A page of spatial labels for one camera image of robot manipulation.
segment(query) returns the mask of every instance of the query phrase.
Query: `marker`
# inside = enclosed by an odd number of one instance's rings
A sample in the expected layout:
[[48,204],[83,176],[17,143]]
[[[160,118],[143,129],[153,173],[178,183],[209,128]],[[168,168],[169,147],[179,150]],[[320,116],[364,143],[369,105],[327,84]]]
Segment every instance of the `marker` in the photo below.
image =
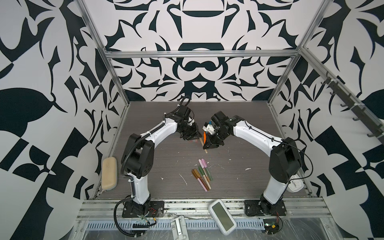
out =
[[208,182],[210,182],[211,180],[209,179],[209,176],[208,176],[208,174],[207,174],[207,171],[204,169],[204,168],[205,168],[205,167],[204,167],[204,163],[203,163],[203,161],[202,161],[201,159],[199,159],[199,163],[200,163],[200,166],[201,166],[201,168],[203,169],[203,171],[204,171],[204,173],[205,173],[205,176],[207,177]]
[[202,168],[201,166],[199,166],[199,171],[200,171],[200,173],[201,173],[201,175],[202,175],[202,178],[205,179],[205,182],[207,183],[208,188],[211,189],[211,185],[209,185],[209,182],[208,182],[208,180],[207,180],[207,177],[206,177],[206,175],[205,175],[205,173],[204,173],[204,171],[203,171],[203,168]]
[[205,162],[205,160],[203,158],[201,159],[201,161],[203,162],[204,170],[208,173],[208,177],[210,178],[211,181],[213,181],[214,179],[212,178],[211,173],[208,170],[207,163]]
[[197,175],[199,173],[196,174],[196,169],[192,170],[192,174],[199,181],[199,183],[203,187],[204,191],[208,191],[207,188],[205,187],[205,185],[203,184],[203,182],[201,181],[201,177],[199,178],[199,175]]

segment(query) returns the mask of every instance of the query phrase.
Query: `white debris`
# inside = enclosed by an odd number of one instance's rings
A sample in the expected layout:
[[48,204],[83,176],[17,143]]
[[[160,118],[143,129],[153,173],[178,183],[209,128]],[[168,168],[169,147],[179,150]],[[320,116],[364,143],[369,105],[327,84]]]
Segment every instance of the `white debris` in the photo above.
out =
[[179,174],[180,177],[184,180],[185,184],[188,186],[188,183],[185,181],[185,179],[183,178],[183,176],[181,176],[181,174]]

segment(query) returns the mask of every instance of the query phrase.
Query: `white digital device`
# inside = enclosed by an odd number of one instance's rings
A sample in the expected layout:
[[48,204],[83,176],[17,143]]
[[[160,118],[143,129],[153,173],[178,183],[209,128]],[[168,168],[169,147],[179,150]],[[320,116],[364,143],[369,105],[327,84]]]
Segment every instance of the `white digital device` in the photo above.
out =
[[229,235],[236,228],[235,220],[220,199],[211,203],[208,207],[208,211],[222,234]]

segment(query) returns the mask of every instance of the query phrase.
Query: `patterned wall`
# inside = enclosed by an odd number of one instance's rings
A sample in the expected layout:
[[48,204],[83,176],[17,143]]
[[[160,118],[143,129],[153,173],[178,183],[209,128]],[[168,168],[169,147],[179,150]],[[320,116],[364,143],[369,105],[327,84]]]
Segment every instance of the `patterned wall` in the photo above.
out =
[[[319,0],[85,0],[109,51],[295,49]],[[288,57],[115,59],[129,100],[268,100]]]
[[1,239],[60,239],[124,103],[72,0],[0,2]]
[[[309,49],[368,108],[384,119],[384,5],[380,0],[335,0]],[[288,137],[312,157],[309,178],[347,237],[384,237],[384,146],[301,58],[274,102]],[[305,175],[311,164],[305,159]]]

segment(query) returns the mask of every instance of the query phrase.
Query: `beige case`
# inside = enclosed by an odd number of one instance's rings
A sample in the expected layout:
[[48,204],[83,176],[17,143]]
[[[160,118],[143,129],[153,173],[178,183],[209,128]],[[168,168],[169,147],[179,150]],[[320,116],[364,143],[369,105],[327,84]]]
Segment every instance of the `beige case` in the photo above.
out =
[[101,166],[101,189],[111,190],[118,183],[118,163],[116,158],[109,157],[103,160]]

